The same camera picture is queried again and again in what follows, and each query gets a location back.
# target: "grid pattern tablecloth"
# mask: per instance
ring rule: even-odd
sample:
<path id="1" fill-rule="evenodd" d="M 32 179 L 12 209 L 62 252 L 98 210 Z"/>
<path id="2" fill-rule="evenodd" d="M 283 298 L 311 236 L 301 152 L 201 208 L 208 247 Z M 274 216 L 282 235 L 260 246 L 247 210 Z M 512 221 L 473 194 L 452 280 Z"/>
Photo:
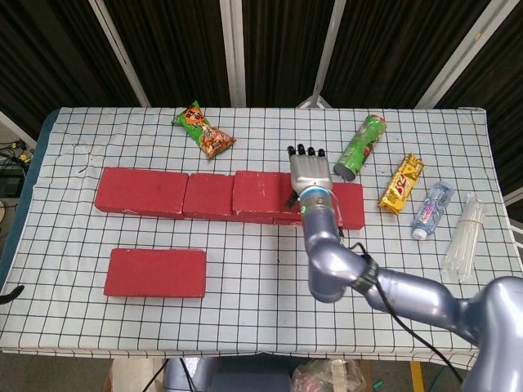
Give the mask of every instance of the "grid pattern tablecloth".
<path id="1" fill-rule="evenodd" d="M 455 296 L 469 297 L 494 277 L 521 276 L 484 110 L 206 109 L 211 124 L 237 138 L 232 149 L 212 161 L 183 128 L 171 126 L 174 113 L 181 111 L 61 110 L 4 287 L 6 292 L 23 283 L 25 290 L 19 300 L 0 308 L 0 347 L 89 356 L 265 351 L 433 360 L 390 315 L 371 310 L 358 293 L 348 290 L 330 305 L 315 301 L 307 287 L 301 228 L 121 216 L 93 206 L 105 166 L 288 172 L 286 147 L 299 142 L 324 147 L 333 164 L 369 113 L 383 115 L 388 128 L 357 176 L 364 186 L 367 224 L 348 232 L 350 242 L 361 241 L 382 266 L 441 281 L 440 263 L 467 194 L 475 191 L 489 203 L 476 267 L 468 283 L 447 287 Z M 380 211 L 377 203 L 406 153 L 421 156 L 426 167 L 405 209 L 395 216 Z M 457 192 L 435 235 L 415 241 L 413 213 L 439 179 Z M 114 247 L 205 249 L 205 298 L 105 297 Z M 476 349 L 461 338 L 409 324 L 452 354 L 453 362 L 470 364 Z"/>

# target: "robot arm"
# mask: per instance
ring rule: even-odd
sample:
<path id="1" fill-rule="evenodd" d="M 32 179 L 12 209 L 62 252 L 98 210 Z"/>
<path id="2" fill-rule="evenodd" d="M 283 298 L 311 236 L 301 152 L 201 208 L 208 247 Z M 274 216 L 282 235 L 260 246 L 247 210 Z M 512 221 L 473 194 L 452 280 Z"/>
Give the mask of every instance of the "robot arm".
<path id="1" fill-rule="evenodd" d="M 436 281 L 379 268 L 372 258 L 340 244 L 332 207 L 327 158 L 288 148 L 293 189 L 300 197 L 309 288 L 322 302 L 342 298 L 351 287 L 376 310 L 387 312 L 379 281 L 396 315 L 442 327 L 481 348 L 463 384 L 466 392 L 523 391 L 523 279 L 491 282 L 471 300 L 454 298 Z"/>

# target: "bottle label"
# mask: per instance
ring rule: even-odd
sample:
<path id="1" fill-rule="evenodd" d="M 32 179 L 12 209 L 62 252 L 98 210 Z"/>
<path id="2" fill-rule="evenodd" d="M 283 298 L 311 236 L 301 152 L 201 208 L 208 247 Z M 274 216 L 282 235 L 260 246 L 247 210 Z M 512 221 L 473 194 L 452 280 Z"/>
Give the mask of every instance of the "bottle label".
<path id="1" fill-rule="evenodd" d="M 431 215 L 436 209 L 436 203 L 429 203 L 425 208 L 423 208 L 422 214 L 419 218 L 419 220 L 427 224 L 428 220 L 431 219 Z"/>

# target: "water bottle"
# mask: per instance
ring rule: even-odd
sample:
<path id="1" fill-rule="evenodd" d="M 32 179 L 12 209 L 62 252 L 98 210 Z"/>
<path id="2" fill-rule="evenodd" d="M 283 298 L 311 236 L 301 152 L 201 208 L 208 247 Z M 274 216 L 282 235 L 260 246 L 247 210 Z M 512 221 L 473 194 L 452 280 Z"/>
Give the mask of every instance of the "water bottle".
<path id="1" fill-rule="evenodd" d="M 412 232 L 414 238 L 424 240 L 434 233 L 453 194 L 454 189 L 449 184 L 443 181 L 434 184 L 414 219 Z"/>

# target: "green snack bag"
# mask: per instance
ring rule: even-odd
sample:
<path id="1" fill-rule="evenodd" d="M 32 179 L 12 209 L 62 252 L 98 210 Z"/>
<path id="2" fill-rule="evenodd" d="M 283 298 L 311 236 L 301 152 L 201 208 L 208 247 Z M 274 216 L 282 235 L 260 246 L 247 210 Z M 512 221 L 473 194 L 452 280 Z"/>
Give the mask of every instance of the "green snack bag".
<path id="1" fill-rule="evenodd" d="M 182 125 L 189 133 L 191 139 L 198 143 L 209 159 L 225 151 L 236 141 L 234 137 L 209 124 L 209 121 L 203 116 L 197 101 L 193 102 L 183 113 L 175 116 L 171 124 Z"/>
<path id="2" fill-rule="evenodd" d="M 361 124 L 358 133 L 345 148 L 342 156 L 334 165 L 334 172 L 345 180 L 352 181 L 367 160 L 374 146 L 387 129 L 385 119 L 371 114 Z"/>

